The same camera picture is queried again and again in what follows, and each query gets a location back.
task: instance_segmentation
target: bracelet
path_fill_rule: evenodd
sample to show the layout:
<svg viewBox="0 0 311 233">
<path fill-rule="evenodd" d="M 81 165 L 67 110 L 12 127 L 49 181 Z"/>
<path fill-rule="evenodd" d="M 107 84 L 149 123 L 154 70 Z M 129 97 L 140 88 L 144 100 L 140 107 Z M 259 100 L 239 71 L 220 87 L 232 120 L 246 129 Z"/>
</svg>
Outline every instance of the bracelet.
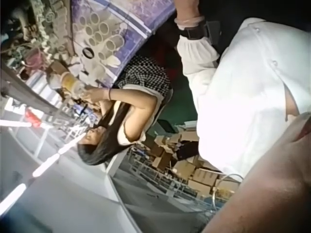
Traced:
<svg viewBox="0 0 311 233">
<path fill-rule="evenodd" d="M 177 26 L 179 27 L 179 29 L 184 30 L 187 27 L 196 27 L 199 25 L 200 22 L 204 21 L 205 17 L 204 16 L 199 16 L 199 17 L 195 17 L 195 18 L 191 18 L 188 20 L 178 20 L 175 19 L 175 23 L 177 24 Z"/>
<path fill-rule="evenodd" d="M 108 90 L 108 100 L 109 100 L 109 101 L 111 100 L 110 91 L 111 91 L 111 89 Z"/>
</svg>

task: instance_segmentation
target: white sleeveless top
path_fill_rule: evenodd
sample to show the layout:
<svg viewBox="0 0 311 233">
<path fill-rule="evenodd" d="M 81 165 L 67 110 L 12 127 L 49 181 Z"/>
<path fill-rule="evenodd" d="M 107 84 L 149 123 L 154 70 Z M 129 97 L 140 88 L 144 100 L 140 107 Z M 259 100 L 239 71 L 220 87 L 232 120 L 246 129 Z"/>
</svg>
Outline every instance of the white sleeveless top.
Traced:
<svg viewBox="0 0 311 233">
<path fill-rule="evenodd" d="M 156 114 L 157 114 L 157 112 L 158 112 L 158 110 L 159 110 L 159 108 L 160 108 L 160 105 L 161 105 L 161 103 L 162 103 L 164 97 L 163 97 L 159 92 L 157 92 L 157 91 L 155 91 L 155 90 L 152 90 L 152 89 L 147 88 L 147 87 L 145 87 L 145 86 L 140 86 L 140 85 L 135 85 L 135 84 L 127 84 L 127 85 L 125 85 L 125 86 L 123 87 L 123 89 L 131 89 L 131 90 L 143 91 L 143 92 L 148 93 L 148 94 L 150 94 L 150 95 L 152 95 L 152 96 L 156 96 L 156 98 L 157 98 L 157 104 L 156 104 L 155 110 L 154 110 L 154 112 L 152 113 L 152 115 L 151 115 L 149 121 L 147 122 L 147 124 L 146 124 L 144 130 L 141 132 L 140 138 L 139 138 L 139 140 L 138 140 L 139 142 L 143 142 L 143 141 L 146 140 L 146 134 L 145 134 L 145 133 L 146 133 L 146 131 L 150 128 L 150 126 L 152 125 L 152 123 L 153 123 L 153 121 L 154 121 L 154 119 L 155 119 L 155 116 L 156 116 Z M 117 102 L 115 103 L 115 105 L 114 105 L 114 115 L 113 115 L 111 121 L 109 122 L 109 125 L 111 125 L 112 122 L 114 121 L 120 104 L 121 104 L 121 101 L 117 101 Z M 119 142 L 119 144 L 122 145 L 122 146 L 131 145 L 131 144 L 134 144 L 134 143 L 138 142 L 138 141 L 130 142 L 130 141 L 126 138 L 126 135 L 125 135 L 125 133 L 124 133 L 124 123 L 125 123 L 126 119 L 133 113 L 133 111 L 134 111 L 134 108 L 133 108 L 133 106 L 131 106 L 129 112 L 128 112 L 127 115 L 125 116 L 125 118 L 124 118 L 124 120 L 123 120 L 123 122 L 122 122 L 122 124 L 121 124 L 121 126 L 120 126 L 120 129 L 119 129 L 119 131 L 118 131 L 118 142 Z"/>
</svg>

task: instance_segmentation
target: bottle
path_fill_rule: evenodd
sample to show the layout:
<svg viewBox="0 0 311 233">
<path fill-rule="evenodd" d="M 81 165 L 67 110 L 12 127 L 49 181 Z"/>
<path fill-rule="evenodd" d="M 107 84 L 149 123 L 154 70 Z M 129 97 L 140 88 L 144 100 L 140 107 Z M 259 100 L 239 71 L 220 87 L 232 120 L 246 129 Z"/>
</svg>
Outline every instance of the bottle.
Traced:
<svg viewBox="0 0 311 233">
<path fill-rule="evenodd" d="M 85 84 L 74 77 L 70 72 L 61 76 L 62 87 L 67 89 L 74 97 L 79 97 L 85 90 Z"/>
</svg>

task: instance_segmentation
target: cardboard box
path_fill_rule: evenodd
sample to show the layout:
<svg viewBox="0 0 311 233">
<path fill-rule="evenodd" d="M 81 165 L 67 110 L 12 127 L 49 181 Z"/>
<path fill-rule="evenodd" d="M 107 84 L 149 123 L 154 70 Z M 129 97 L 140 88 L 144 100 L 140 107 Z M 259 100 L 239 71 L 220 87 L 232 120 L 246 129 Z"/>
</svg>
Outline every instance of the cardboard box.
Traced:
<svg viewBox="0 0 311 233">
<path fill-rule="evenodd" d="M 199 137 L 196 131 L 183 131 L 181 133 L 181 141 L 198 142 Z"/>
<path fill-rule="evenodd" d="M 163 145 L 161 147 L 165 150 L 165 152 L 170 153 L 170 154 L 174 154 L 174 151 L 168 145 Z"/>
<path fill-rule="evenodd" d="M 186 160 L 179 161 L 173 167 L 173 173 L 175 173 L 180 178 L 187 180 L 192 175 L 195 170 L 195 165 L 189 163 Z"/>
<path fill-rule="evenodd" d="M 171 157 L 172 157 L 172 154 L 164 152 L 162 153 L 161 157 L 155 158 L 155 160 L 152 163 L 152 166 L 164 171 L 165 168 L 170 164 Z"/>
<path fill-rule="evenodd" d="M 181 138 L 181 134 L 180 133 L 175 133 L 175 134 L 173 134 L 170 138 L 169 138 L 169 142 L 170 143 L 178 143 L 179 142 L 179 140 L 180 140 L 180 138 Z"/>
<path fill-rule="evenodd" d="M 145 146 L 147 150 L 151 150 L 152 147 L 155 145 L 155 138 L 146 134 L 146 140 L 141 143 Z"/>
<path fill-rule="evenodd" d="M 218 189 L 223 189 L 223 190 L 228 190 L 228 191 L 231 191 L 231 192 L 236 192 L 239 188 L 239 183 L 237 182 L 232 182 L 232 181 L 222 181 L 218 186 L 217 188 Z"/>
<path fill-rule="evenodd" d="M 211 191 L 211 187 L 207 186 L 205 184 L 193 181 L 193 180 L 189 180 L 188 181 L 188 186 L 196 191 L 198 191 L 198 196 L 202 196 L 202 197 L 210 197 L 210 191 Z"/>
<path fill-rule="evenodd" d="M 165 145 L 165 141 L 166 141 L 165 136 L 157 136 L 157 137 L 155 137 L 155 143 L 157 143 L 159 146 Z"/>
<path fill-rule="evenodd" d="M 155 157 L 161 157 L 163 152 L 164 149 L 162 147 L 159 147 L 156 143 L 154 143 L 153 147 L 150 150 L 150 154 Z"/>
<path fill-rule="evenodd" d="M 188 158 L 187 161 L 193 165 L 195 165 L 197 168 L 200 168 L 203 166 L 203 161 L 200 161 L 199 160 L 199 156 L 196 155 L 196 156 L 193 156 L 191 158 Z"/>
<path fill-rule="evenodd" d="M 220 180 L 220 179 L 222 179 L 224 176 L 225 176 L 225 175 L 219 175 L 218 179 Z M 236 183 L 238 183 L 234 178 L 239 179 L 239 176 L 234 176 L 234 175 L 232 175 L 231 177 L 225 178 L 224 181 L 231 181 L 231 182 L 236 182 Z"/>
<path fill-rule="evenodd" d="M 206 167 L 210 170 L 215 170 L 218 171 L 218 169 L 216 167 L 214 167 L 209 161 L 206 161 L 205 159 L 203 159 L 200 155 L 198 158 L 199 161 L 203 161 L 203 166 L 202 167 Z"/>
<path fill-rule="evenodd" d="M 214 186 L 217 180 L 218 174 L 196 169 L 193 175 L 193 180 L 199 183 L 203 183 L 209 186 Z"/>
</svg>

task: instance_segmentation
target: wrist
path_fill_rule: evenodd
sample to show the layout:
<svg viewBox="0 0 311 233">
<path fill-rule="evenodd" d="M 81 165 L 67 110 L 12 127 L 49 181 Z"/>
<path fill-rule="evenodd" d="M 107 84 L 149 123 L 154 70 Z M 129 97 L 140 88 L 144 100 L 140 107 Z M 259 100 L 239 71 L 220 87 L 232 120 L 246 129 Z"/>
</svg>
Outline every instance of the wrist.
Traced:
<svg viewBox="0 0 311 233">
<path fill-rule="evenodd" d="M 186 21 L 192 18 L 196 18 L 201 16 L 199 9 L 197 7 L 191 9 L 177 9 L 177 20 L 178 21 Z"/>
<path fill-rule="evenodd" d="M 105 100 L 110 100 L 109 99 L 109 88 L 103 88 L 102 89 L 102 101 L 105 101 Z"/>
</svg>

